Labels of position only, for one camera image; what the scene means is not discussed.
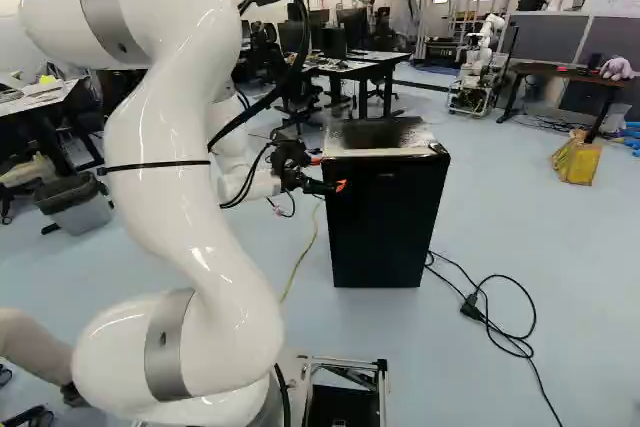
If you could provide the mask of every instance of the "computer monitor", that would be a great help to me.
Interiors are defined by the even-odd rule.
[[[251,38],[251,25],[248,20],[242,21],[242,38],[250,39]]]
[[[278,24],[278,33],[280,34],[280,48],[283,53],[298,52],[302,43],[304,33],[303,22],[283,22]]]
[[[344,25],[347,36],[347,47],[358,49],[364,47],[368,34],[367,9],[342,9],[337,12],[338,25]]]
[[[311,48],[322,50],[322,31],[324,30],[324,24],[312,23],[309,27],[311,30]]]
[[[326,24],[329,22],[329,9],[310,10],[309,22],[312,24]]]
[[[344,59],[347,56],[347,41],[342,27],[322,29],[322,51],[332,59]]]

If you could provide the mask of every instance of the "desk leg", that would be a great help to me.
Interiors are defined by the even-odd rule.
[[[507,105],[504,108],[504,114],[496,122],[498,124],[503,123],[505,120],[509,120],[511,117],[516,115],[518,111],[513,110],[513,103],[516,101],[516,96],[518,95],[518,91],[520,90],[520,84],[522,83],[522,79],[524,79],[524,75],[516,75],[516,78],[513,81],[513,85],[511,86],[511,92],[509,93],[509,100],[507,101]]]
[[[329,86],[330,86],[330,95],[331,95],[331,105],[338,105],[342,100],[342,84],[340,83],[340,79],[337,77],[329,77]]]
[[[30,110],[24,112],[27,126],[33,138],[38,142],[38,149],[51,159],[60,177],[68,177],[76,173],[64,150],[56,138],[56,130],[42,111]]]
[[[587,137],[584,139],[585,144],[592,144],[595,138],[598,136],[598,132],[600,131],[600,126],[602,122],[604,122],[605,117],[609,113],[609,108],[611,108],[611,104],[616,98],[616,94],[618,93],[618,87],[607,87],[607,97],[604,101],[604,105],[596,117],[596,121],[591,127],[591,130],[587,134]]]
[[[367,118],[367,110],[369,108],[369,96],[367,95],[367,79],[358,83],[358,117],[360,119]]]
[[[394,110],[391,112],[391,99],[393,98],[393,71],[395,69],[395,65],[391,66],[384,76],[384,111],[382,116],[389,117],[398,117],[399,115],[404,114],[404,110]]]

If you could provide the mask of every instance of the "white robotic arm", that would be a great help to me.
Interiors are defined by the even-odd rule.
[[[491,37],[504,27],[505,20],[495,14],[489,14],[482,24],[480,32],[467,34],[475,37],[475,45],[467,51],[467,63],[473,66],[474,73],[480,74],[482,68],[489,64],[493,51],[489,48]]]
[[[109,184],[131,236],[191,286],[100,313],[78,340],[74,381],[92,405],[125,418],[247,425],[267,396],[283,324],[210,185],[207,140],[242,108],[224,93],[241,43],[236,5],[21,0],[20,16],[53,58],[94,69],[150,66],[107,124]],[[224,100],[210,107],[213,99]],[[215,147],[226,176],[246,167],[246,133],[234,135]]]

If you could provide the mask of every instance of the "yellow cable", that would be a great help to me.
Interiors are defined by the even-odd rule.
[[[293,279],[296,277],[296,272],[298,272],[298,267],[300,267],[300,264],[307,256],[307,254],[311,250],[311,247],[313,247],[316,238],[318,237],[318,221],[316,220],[316,212],[318,211],[318,207],[320,207],[320,204],[322,204],[322,201],[318,202],[318,204],[314,207],[313,212],[311,213],[311,218],[313,219],[313,237],[311,237],[311,242],[309,242],[309,245],[307,245],[307,248],[304,249],[302,254],[300,254],[300,257],[298,257],[298,260],[293,266],[293,270],[291,271],[291,275],[289,276],[289,280],[287,281],[287,286],[285,287],[284,292],[282,292],[282,297],[280,297],[281,304],[284,303],[284,301],[287,299],[287,296],[289,295],[289,291],[291,290],[291,286],[293,285]]]

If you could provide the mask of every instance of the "black desk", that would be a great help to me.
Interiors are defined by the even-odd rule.
[[[384,117],[396,117],[403,113],[399,110],[391,112],[391,97],[393,96],[393,71],[396,65],[411,58],[411,54],[405,52],[382,52],[377,50],[359,50],[347,52],[348,60],[360,60],[379,64],[384,77]]]
[[[373,62],[362,62],[359,60],[344,60],[342,62],[346,64],[346,67],[340,68],[334,67],[329,64],[323,65],[308,62],[305,63],[303,73],[306,73],[307,75],[323,75],[325,77],[329,77],[329,81],[332,85],[332,103],[336,101],[335,96],[340,95],[339,92],[336,93],[336,89],[334,88],[336,83],[339,86],[340,81],[343,79],[358,81],[358,116],[361,119],[366,119],[369,100],[367,98],[367,81],[373,77],[377,77],[378,75],[380,75],[380,72],[383,71],[382,66]],[[389,95],[388,103],[385,98],[383,116],[389,117],[390,114],[391,95]]]
[[[509,99],[507,100],[507,105],[504,109],[504,114],[496,121],[498,124],[502,124],[504,121],[509,120],[514,115],[519,113],[518,109],[513,108],[513,104],[516,100],[516,96],[518,95],[518,90],[520,89],[520,84],[522,84],[522,79],[524,79],[528,75],[538,75],[545,77],[561,77],[563,79],[568,79],[573,82],[585,82],[590,84],[602,85],[603,88],[607,91],[607,96],[600,110],[600,113],[596,117],[596,121],[591,127],[589,134],[587,135],[585,142],[590,144],[598,135],[598,131],[600,130],[600,126],[602,122],[604,122],[607,113],[609,112],[609,108],[611,104],[614,102],[618,91],[621,88],[626,87],[631,82],[628,80],[621,80],[618,82],[614,82],[612,80],[603,79],[597,74],[593,75],[583,75],[578,73],[576,69],[569,70],[558,70],[558,66],[553,64],[541,64],[541,63],[522,63],[514,65],[511,70],[515,72],[516,78],[513,81],[513,85],[511,86],[511,91],[509,92]]]

